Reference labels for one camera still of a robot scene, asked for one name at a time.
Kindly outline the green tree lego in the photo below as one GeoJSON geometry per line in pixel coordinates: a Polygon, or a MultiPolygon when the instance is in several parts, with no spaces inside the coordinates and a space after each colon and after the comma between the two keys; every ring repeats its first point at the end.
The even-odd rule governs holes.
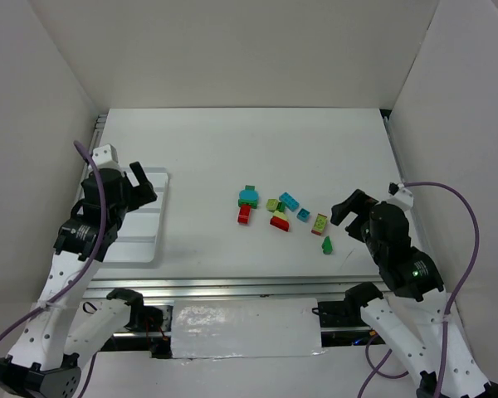
{"type": "Polygon", "coordinates": [[[333,246],[329,236],[324,238],[321,248],[325,255],[330,255],[333,252],[333,246]]]}

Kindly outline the dark green lego brick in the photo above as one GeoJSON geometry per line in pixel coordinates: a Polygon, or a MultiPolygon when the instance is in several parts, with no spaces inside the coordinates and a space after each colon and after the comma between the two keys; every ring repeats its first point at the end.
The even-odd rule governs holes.
{"type": "Polygon", "coordinates": [[[280,212],[284,212],[284,211],[285,211],[285,208],[286,208],[286,204],[285,204],[284,202],[280,201],[280,202],[278,203],[278,206],[277,206],[277,208],[276,208],[276,209],[277,209],[278,211],[280,211],[280,212]]]}

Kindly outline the lime green lego brick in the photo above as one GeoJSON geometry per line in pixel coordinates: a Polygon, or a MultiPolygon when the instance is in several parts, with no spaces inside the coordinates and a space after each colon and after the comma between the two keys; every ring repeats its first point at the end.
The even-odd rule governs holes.
{"type": "Polygon", "coordinates": [[[266,209],[268,211],[275,211],[276,208],[278,207],[278,205],[279,205],[279,200],[275,199],[275,198],[272,198],[272,199],[269,199],[266,202],[266,209]]]}

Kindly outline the round teal lego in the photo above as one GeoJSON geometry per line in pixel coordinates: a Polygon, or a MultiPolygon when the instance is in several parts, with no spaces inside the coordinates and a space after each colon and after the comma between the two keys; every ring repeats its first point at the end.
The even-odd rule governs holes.
{"type": "Polygon", "coordinates": [[[247,202],[256,205],[258,203],[259,195],[255,189],[243,189],[239,193],[239,201],[247,202]]]}

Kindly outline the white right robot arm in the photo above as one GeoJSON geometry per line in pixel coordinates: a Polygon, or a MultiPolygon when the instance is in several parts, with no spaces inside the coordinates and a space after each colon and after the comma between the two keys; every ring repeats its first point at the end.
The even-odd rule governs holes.
{"type": "Polygon", "coordinates": [[[409,188],[391,184],[386,201],[357,189],[332,207],[330,221],[337,226],[355,215],[346,232],[365,244],[416,330],[370,282],[346,291],[341,315],[365,323],[383,339],[413,379],[418,397],[498,397],[498,384],[477,365],[453,316],[457,294],[447,292],[432,258],[412,244],[405,215],[413,207],[409,188]]]}

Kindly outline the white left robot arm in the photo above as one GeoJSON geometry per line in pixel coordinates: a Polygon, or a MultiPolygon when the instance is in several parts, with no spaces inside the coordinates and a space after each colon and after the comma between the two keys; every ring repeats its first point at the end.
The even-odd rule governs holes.
{"type": "Polygon", "coordinates": [[[114,332],[164,332],[161,309],[147,306],[142,294],[111,290],[107,306],[73,328],[83,295],[125,216],[157,200],[153,184],[138,162],[128,172],[99,166],[82,182],[83,197],[58,232],[48,280],[37,305],[12,327],[22,335],[0,357],[0,387],[20,397],[72,397],[82,369],[114,332]]]}

